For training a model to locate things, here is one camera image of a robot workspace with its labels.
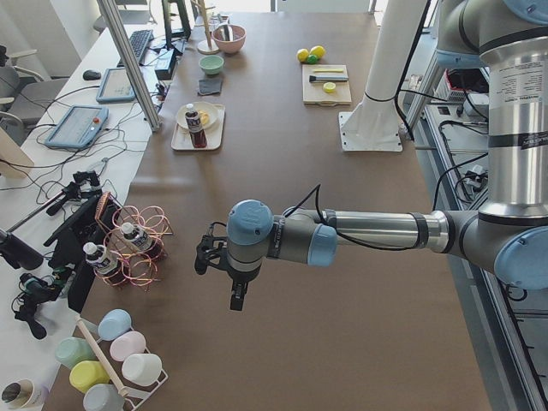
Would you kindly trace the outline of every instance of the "bottle cap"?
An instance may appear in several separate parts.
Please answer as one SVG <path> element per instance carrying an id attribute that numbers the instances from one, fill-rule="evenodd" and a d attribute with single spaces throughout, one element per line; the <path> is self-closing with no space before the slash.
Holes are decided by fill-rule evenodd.
<path id="1" fill-rule="evenodd" d="M 120 226 L 120 231 L 123 234 L 131 234 L 134 232 L 135 226 L 130 222 L 126 222 Z"/>
<path id="2" fill-rule="evenodd" d="M 84 253 L 87 255 L 94 255 L 97 252 L 97 246 L 92 242 L 84 244 Z"/>

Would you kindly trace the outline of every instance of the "brown table surface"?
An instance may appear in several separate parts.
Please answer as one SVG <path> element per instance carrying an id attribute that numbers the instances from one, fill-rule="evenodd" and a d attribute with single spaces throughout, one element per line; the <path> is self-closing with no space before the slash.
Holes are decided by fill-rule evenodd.
<path id="1" fill-rule="evenodd" d="M 346 64 L 361 101 L 378 29 L 363 14 L 233 14 L 243 49 L 224 56 L 223 91 L 198 97 L 203 74 L 196 28 L 161 111 L 127 204 L 164 208 L 175 235 L 148 293 L 93 285 L 83 316 L 128 310 L 169 374 L 147 410 L 490 409 L 450 269 L 429 251 L 339 247 L 314 268 L 266 260 L 244 310 L 229 310 L 231 281 L 194 272 L 209 222 L 240 200 L 280 213 L 322 183 L 336 210 L 429 212 L 414 147 L 402 153 L 343 152 L 337 113 L 302 103 L 300 48 L 323 45 L 322 63 Z M 173 152 L 174 116 L 188 102 L 226 105 L 215 152 Z M 47 411 L 79 409 L 83 395 L 62 367 Z"/>

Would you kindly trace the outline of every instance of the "wooden cutting board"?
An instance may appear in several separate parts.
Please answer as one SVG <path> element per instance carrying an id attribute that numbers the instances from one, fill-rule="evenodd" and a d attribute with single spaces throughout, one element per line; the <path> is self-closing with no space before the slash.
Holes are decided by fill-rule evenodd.
<path id="1" fill-rule="evenodd" d="M 342 69 L 342 73 L 320 73 L 314 72 L 315 69 Z M 337 82 L 337 88 L 334 92 L 324 92 L 324 83 L 311 83 L 311 75 L 346 75 L 346 65 L 344 64 L 303 64 L 302 65 L 302 101 L 304 104 L 318 105 L 339 105 L 352 104 L 350 97 L 350 83 Z"/>

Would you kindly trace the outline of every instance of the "bowl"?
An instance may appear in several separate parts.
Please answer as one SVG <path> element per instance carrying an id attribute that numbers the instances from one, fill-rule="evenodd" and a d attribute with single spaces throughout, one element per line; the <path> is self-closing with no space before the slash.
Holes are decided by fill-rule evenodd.
<path id="1" fill-rule="evenodd" d="M 232 32 L 232 41 L 224 40 L 226 27 Z M 220 51 L 232 54 L 239 51 L 246 42 L 246 29 L 236 24 L 222 24 L 213 31 L 212 37 Z"/>
<path id="2" fill-rule="evenodd" d="M 224 66 L 224 59 L 220 56 L 205 56 L 200 59 L 200 68 L 207 75 L 219 74 Z"/>

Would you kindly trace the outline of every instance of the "blue joint cap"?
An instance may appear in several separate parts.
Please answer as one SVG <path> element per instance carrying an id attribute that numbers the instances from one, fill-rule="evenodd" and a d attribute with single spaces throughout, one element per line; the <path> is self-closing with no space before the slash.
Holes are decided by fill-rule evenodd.
<path id="1" fill-rule="evenodd" d="M 454 51 L 436 50 L 438 65 L 444 69 L 478 69 L 485 67 L 477 54 L 455 53 Z"/>
<path id="2" fill-rule="evenodd" d="M 243 200 L 230 210 L 226 230 L 232 242 L 251 246 L 263 241 L 273 224 L 274 218 L 267 205 L 257 200 Z"/>
<path id="3" fill-rule="evenodd" d="M 548 288 L 548 227 L 529 229 L 508 241 L 495 258 L 495 275 L 521 289 Z"/>
<path id="4" fill-rule="evenodd" d="M 540 26 L 548 25 L 548 2 L 537 0 L 504 0 L 504 4 L 519 18 Z"/>
<path id="5" fill-rule="evenodd" d="M 333 227 L 319 224 L 308 248 L 308 265 L 327 267 L 333 262 L 336 251 L 337 232 Z"/>

